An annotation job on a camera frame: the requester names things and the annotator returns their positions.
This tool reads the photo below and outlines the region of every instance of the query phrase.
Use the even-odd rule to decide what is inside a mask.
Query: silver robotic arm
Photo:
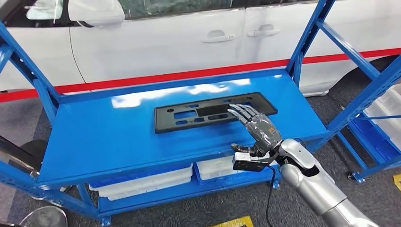
[[[291,159],[281,166],[282,178],[330,227],[378,227],[356,208],[320,163],[299,142],[284,140],[279,155]]]
[[[230,104],[228,111],[240,120],[256,140],[253,147],[231,145],[236,152],[234,169],[259,172],[275,160],[280,164],[282,178],[316,215],[322,216],[327,226],[378,227],[347,199],[301,143],[293,139],[281,140],[278,130],[264,114],[247,105]]]

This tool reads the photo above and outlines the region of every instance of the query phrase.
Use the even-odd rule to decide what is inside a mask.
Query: metal stool
[[[0,222],[0,227],[67,227],[67,215],[55,206],[38,208],[28,214],[20,223]]]

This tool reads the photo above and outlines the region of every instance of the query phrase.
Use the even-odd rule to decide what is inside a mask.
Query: car side mirror
[[[71,21],[84,21],[91,26],[121,24],[125,14],[118,0],[70,0]]]

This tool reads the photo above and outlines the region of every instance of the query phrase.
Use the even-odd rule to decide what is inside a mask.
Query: car door handle
[[[261,25],[258,30],[247,32],[246,35],[249,37],[267,37],[272,36],[280,32],[280,29],[275,28],[274,25]]]
[[[221,43],[231,41],[235,38],[235,35],[230,35],[222,30],[214,30],[208,33],[207,37],[202,39],[202,43]]]

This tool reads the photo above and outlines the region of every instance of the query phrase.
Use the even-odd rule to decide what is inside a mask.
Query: white storage tray
[[[177,186],[183,183],[188,183],[191,181],[191,177],[187,177],[184,179],[180,179],[177,181],[172,181],[172,182],[167,182],[165,184],[160,184],[160,185],[156,185],[152,188],[143,188],[140,190],[133,190],[133,191],[128,191],[128,192],[123,192],[123,193],[119,193],[119,194],[111,194],[106,196],[110,201],[113,200],[119,200],[119,199],[123,199],[123,198],[127,198],[127,197],[131,197],[134,195],[139,195],[139,194],[143,194],[143,193],[147,193],[147,192],[152,192],[152,191],[156,191],[156,190],[160,190],[163,188],[169,188],[169,187],[173,187],[173,186]]]
[[[242,171],[233,170],[233,155],[197,162],[199,175],[202,180],[237,174]]]
[[[99,191],[99,196],[101,197],[113,197],[115,199],[121,199],[127,197],[123,197],[123,195],[133,196],[187,183],[191,181],[192,166],[193,164],[184,169],[174,170],[167,173],[147,176],[121,183],[115,183],[98,188],[89,187],[89,189],[92,191]]]
[[[370,107],[364,110],[364,113],[369,117],[395,115],[383,104],[387,103],[391,98],[385,98],[387,98],[387,101],[383,99],[379,102],[378,100],[374,101]],[[398,149],[401,149],[401,118],[376,119],[372,121],[387,134]]]
[[[388,115],[401,115],[401,84],[393,85],[375,102],[382,104]]]

